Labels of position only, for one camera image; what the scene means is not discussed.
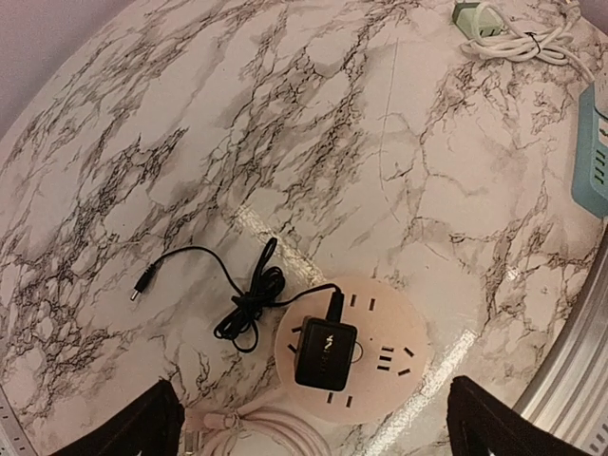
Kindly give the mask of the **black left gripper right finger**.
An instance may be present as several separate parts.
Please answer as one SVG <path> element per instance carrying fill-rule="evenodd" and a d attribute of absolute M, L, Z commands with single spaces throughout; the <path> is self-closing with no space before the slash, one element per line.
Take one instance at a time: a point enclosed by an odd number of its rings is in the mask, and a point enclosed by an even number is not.
<path fill-rule="evenodd" d="M 467 376 L 451 382 L 446 423 L 451 452 L 458 456 L 584 453 L 527 422 Z"/>

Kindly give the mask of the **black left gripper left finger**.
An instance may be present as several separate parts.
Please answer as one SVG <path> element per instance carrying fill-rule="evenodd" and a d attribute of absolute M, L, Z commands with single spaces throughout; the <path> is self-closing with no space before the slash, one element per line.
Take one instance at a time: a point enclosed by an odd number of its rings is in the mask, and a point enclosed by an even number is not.
<path fill-rule="evenodd" d="M 100 427 L 54 452 L 55 456 L 173 456 L 179 451 L 184 407 L 164 379 Z"/>

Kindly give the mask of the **pink round power socket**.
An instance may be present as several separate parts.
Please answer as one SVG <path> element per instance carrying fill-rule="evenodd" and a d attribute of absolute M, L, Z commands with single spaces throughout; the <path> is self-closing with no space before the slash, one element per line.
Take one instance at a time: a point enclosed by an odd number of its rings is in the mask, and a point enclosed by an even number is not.
<path fill-rule="evenodd" d="M 330 423 L 362 424 L 406 402 L 430 357 L 425 324 L 405 294 L 362 276 L 333 279 L 289 305 L 275 337 L 287 394 Z"/>

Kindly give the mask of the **black power adapter with cable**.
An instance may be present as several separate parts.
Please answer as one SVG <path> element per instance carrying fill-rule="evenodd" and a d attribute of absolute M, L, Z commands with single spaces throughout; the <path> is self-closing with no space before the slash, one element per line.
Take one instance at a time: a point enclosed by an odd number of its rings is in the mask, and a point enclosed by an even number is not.
<path fill-rule="evenodd" d="M 189 245 L 166 252 L 149 264 L 136 282 L 131 298 L 144 293 L 168 258 L 190 251 L 204 252 L 218 263 L 235 292 L 231 297 L 235 308 L 213 329 L 214 337 L 231 342 L 238 352 L 251 353 L 259 342 L 257 322 L 265 310 L 286 307 L 307 295 L 330 291 L 326 315 L 307 316 L 302 321 L 294 348 L 294 380 L 300 386 L 317 390 L 342 391 L 347 385 L 358 335 L 355 326 L 342 321 L 345 294 L 338 285 L 326 283 L 281 301 L 285 275 L 279 267 L 268 265 L 277 244 L 275 237 L 265 244 L 246 291 L 239 288 L 218 254 L 207 247 Z"/>

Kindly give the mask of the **teal power strip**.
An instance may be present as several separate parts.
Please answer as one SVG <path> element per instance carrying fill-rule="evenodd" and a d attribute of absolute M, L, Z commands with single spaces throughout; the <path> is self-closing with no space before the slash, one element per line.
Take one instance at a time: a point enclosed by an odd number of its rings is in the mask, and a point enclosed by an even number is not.
<path fill-rule="evenodd" d="M 607 117 L 589 85 L 579 96 L 577 147 L 571 186 L 573 200 L 599 219 L 607 217 Z"/>

